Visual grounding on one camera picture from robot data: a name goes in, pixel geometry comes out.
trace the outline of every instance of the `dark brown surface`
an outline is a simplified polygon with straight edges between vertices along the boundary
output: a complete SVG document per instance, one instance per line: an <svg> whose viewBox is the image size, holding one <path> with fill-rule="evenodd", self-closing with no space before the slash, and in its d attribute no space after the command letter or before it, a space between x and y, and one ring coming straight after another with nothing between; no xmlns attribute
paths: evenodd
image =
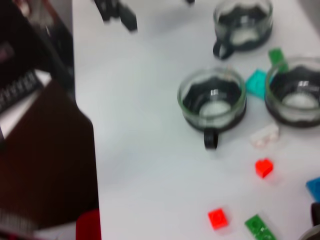
<svg viewBox="0 0 320 240"><path fill-rule="evenodd" d="M51 227L97 205L93 126L51 81L0 152L0 208Z"/></svg>

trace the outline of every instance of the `glass cup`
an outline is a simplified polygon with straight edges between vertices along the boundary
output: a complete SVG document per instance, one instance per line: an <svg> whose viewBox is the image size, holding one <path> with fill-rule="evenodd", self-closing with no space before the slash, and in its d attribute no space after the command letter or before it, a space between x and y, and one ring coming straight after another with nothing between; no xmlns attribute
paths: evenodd
<svg viewBox="0 0 320 240"><path fill-rule="evenodd" d="M269 0L222 1L213 14L216 35L213 54L223 60L234 51L249 51L264 44L271 35L272 13Z"/></svg>
<svg viewBox="0 0 320 240"><path fill-rule="evenodd" d="M313 227L306 231L299 240L318 240L320 238L320 203L311 205Z"/></svg>
<svg viewBox="0 0 320 240"><path fill-rule="evenodd" d="M273 66L265 104L279 122L298 128L320 124L320 58L293 57Z"/></svg>
<svg viewBox="0 0 320 240"><path fill-rule="evenodd" d="M201 69L181 83L177 100L186 121L204 131L205 139L209 137L217 145L218 133L234 127L243 118L246 87L240 75L231 69Z"/></svg>

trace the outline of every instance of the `glass rim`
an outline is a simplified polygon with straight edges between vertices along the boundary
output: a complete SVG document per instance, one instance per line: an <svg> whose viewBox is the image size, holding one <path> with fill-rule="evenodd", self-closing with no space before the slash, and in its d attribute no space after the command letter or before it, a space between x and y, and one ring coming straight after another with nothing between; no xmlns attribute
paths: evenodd
<svg viewBox="0 0 320 240"><path fill-rule="evenodd" d="M320 112L320 106L313 107L313 108L300 108L300 107L288 106L286 104L283 104L282 101L280 101L274 95L273 91L270 89L270 81L271 81L272 76L276 70L278 70L280 67L283 67L283 65L285 65L285 64L289 64L290 62L301 61L301 60L319 63L319 65L320 65L320 57L294 56L294 57L285 58L284 60L280 61L276 65L272 66L271 69L267 72L267 75L265 77L265 98L267 98L267 97L271 98L272 101L276 102L278 105L280 105L281 107L288 109L288 110L300 111L300 112L304 112L304 113Z"/></svg>
<svg viewBox="0 0 320 240"><path fill-rule="evenodd" d="M190 111L183 104L182 86L188 84L195 77L198 77L198 76L202 75L203 73L216 73L216 72L222 72L222 73L225 72L228 74L232 74L234 77L236 77L236 79L239 81L239 88L241 90L241 95L240 95L239 99L236 101L236 103L233 106L231 106L231 108L228 111L220 113L218 115L201 116L198 113L194 113L194 112ZM242 106L242 103L244 103L246 100L246 84L245 84L245 81L243 80L243 78L236 71L232 70L231 68L222 68L222 67L202 68L202 69L199 69L199 70L191 73L189 76L186 77L185 80L183 80L181 82L179 89L178 89L178 92L177 92L177 100L178 100L179 106L182 109L182 112L184 114L187 114L192 117L197 117L200 119L212 120L212 119L227 116Z"/></svg>
<svg viewBox="0 0 320 240"><path fill-rule="evenodd" d="M320 232L320 225L315 225L308 229L300 238L299 240L306 240L307 238L313 236L314 234L317 234Z"/></svg>
<svg viewBox="0 0 320 240"><path fill-rule="evenodd" d="M273 5L272 5L272 2L270 0L257 0L257 1L265 1L268 6L269 6L269 11L268 11L268 14L267 16L265 16L263 19L259 20L258 22L256 22L254 25L250 25L250 26L237 26L237 27L230 27L228 25L225 25L225 24L222 24L219 22L219 19L218 19L218 9L220 7L222 7L223 5L227 4L227 3L230 3L230 2L235 2L236 0L223 0L221 1L214 9L214 12L213 12L213 21L214 21L214 25L217 25L217 26L222 26L224 28L227 28L227 29L247 29L247 28L254 28L254 27L257 27L257 26L260 26L262 24L264 24L265 22L268 21L268 19L272 16L272 13L273 13Z"/></svg>

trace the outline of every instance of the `red object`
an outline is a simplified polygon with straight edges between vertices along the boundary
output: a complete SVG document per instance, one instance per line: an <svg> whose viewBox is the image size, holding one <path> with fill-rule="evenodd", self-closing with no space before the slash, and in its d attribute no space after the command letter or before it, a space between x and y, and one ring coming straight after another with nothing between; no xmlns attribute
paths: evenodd
<svg viewBox="0 0 320 240"><path fill-rule="evenodd" d="M75 240L101 240L99 209L86 212L77 219Z"/></svg>
<svg viewBox="0 0 320 240"><path fill-rule="evenodd" d="M259 160L255 163L255 171L260 177L264 178L274 169L273 163L265 158L264 160Z"/></svg>
<svg viewBox="0 0 320 240"><path fill-rule="evenodd" d="M214 230L217 230L219 228L222 228L228 225L228 221L226 219L226 216L222 208L209 212L208 216Z"/></svg>

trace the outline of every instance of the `lego brick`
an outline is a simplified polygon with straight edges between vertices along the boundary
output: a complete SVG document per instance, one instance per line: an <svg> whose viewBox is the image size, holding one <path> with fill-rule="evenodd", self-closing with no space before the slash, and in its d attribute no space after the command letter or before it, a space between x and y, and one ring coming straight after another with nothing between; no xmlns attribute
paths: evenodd
<svg viewBox="0 0 320 240"><path fill-rule="evenodd" d="M268 158L265 158L264 160L258 160L255 163L255 172L262 178L271 173L273 169L274 165Z"/></svg>
<svg viewBox="0 0 320 240"><path fill-rule="evenodd" d="M255 148L264 148L270 142L276 142L279 139L279 127L275 124L269 124L261 130L250 136L250 142Z"/></svg>
<svg viewBox="0 0 320 240"><path fill-rule="evenodd" d="M254 215L253 217L248 219L244 224L256 240L276 240L273 233L261 220L259 215Z"/></svg>
<svg viewBox="0 0 320 240"><path fill-rule="evenodd" d="M266 77L267 74L264 71L257 69L245 83L247 92L264 100L266 91Z"/></svg>
<svg viewBox="0 0 320 240"><path fill-rule="evenodd" d="M320 203L320 177L307 181L306 187L317 203Z"/></svg>
<svg viewBox="0 0 320 240"><path fill-rule="evenodd" d="M274 48L269 51L269 59L272 63L272 66L282 62L285 60L285 56L283 52L281 51L281 48ZM289 70L288 65L284 64L282 67L279 68L280 73L287 72Z"/></svg>
<svg viewBox="0 0 320 240"><path fill-rule="evenodd" d="M209 212L208 216L214 230L217 230L219 228L222 228L228 225L227 218L222 208Z"/></svg>

